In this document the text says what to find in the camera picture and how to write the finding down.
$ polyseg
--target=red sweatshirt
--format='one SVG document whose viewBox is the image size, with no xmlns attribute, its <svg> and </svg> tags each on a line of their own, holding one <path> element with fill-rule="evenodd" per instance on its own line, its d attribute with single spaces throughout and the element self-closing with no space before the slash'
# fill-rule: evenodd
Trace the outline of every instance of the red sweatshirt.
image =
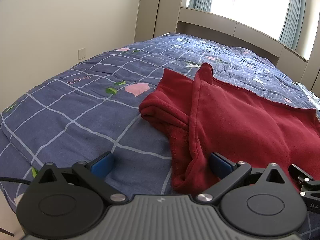
<svg viewBox="0 0 320 240">
<path fill-rule="evenodd" d="M 218 181 L 208 166 L 212 152 L 256 168 L 278 163 L 288 177 L 294 163 L 320 179 L 316 110 L 272 102 L 219 81 L 207 63 L 194 81 L 165 69 L 139 110 L 169 139 L 172 186 L 179 193 L 198 194 Z"/>
</svg>

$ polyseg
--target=electrical outlet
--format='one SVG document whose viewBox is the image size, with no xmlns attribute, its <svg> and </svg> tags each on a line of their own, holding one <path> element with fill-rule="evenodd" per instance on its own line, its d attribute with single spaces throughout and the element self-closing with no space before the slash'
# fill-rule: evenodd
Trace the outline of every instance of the electrical outlet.
<svg viewBox="0 0 320 240">
<path fill-rule="evenodd" d="M 78 50 L 78 59 L 85 58 L 85 48 Z"/>
</svg>

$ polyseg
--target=pink petal print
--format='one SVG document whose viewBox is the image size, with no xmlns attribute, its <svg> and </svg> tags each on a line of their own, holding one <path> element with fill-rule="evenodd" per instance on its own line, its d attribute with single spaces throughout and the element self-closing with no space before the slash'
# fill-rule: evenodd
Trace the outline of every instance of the pink petal print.
<svg viewBox="0 0 320 240">
<path fill-rule="evenodd" d="M 292 102 L 291 102 L 289 99 L 284 98 L 284 101 L 286 101 L 286 102 L 288 102 L 288 103 L 292 104 Z"/>
<path fill-rule="evenodd" d="M 135 97 L 137 97 L 145 91 L 148 91 L 149 89 L 150 87 L 148 83 L 132 84 L 124 88 L 125 91 L 134 94 Z"/>
<path fill-rule="evenodd" d="M 128 50 L 130 50 L 130 49 L 128 49 L 128 48 L 121 48 L 121 49 L 117 49 L 118 51 L 128 51 Z"/>
</svg>

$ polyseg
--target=metal screw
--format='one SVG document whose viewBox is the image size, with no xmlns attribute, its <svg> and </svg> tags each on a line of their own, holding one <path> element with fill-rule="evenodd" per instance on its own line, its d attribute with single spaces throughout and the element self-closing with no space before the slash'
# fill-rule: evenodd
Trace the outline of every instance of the metal screw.
<svg viewBox="0 0 320 240">
<path fill-rule="evenodd" d="M 82 165 L 86 165 L 87 164 L 87 162 L 86 161 L 79 161 L 79 162 L 77 162 L 78 164 L 82 164 Z"/>
<path fill-rule="evenodd" d="M 197 196 L 197 199 L 202 202 L 209 202 L 209 201 L 213 200 L 213 196 L 208 193 L 201 193 Z"/>
<path fill-rule="evenodd" d="M 121 193 L 112 194 L 110 199 L 114 202 L 121 202 L 126 200 L 126 196 Z"/>
</svg>

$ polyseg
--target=folded red cloth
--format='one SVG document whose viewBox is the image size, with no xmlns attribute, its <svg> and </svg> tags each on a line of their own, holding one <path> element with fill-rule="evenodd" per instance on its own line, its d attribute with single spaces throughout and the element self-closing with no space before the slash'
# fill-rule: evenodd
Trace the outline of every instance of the folded red cloth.
<svg viewBox="0 0 320 240">
<path fill-rule="evenodd" d="M 212 152 L 257 168 L 278 163 L 288 177 L 294 163 L 320 179 L 316 110 L 272 102 L 219 81 L 207 63 L 194 81 L 165 69 L 139 110 L 169 139 L 172 186 L 179 193 L 198 194 L 218 181 L 208 167 Z"/>
</svg>

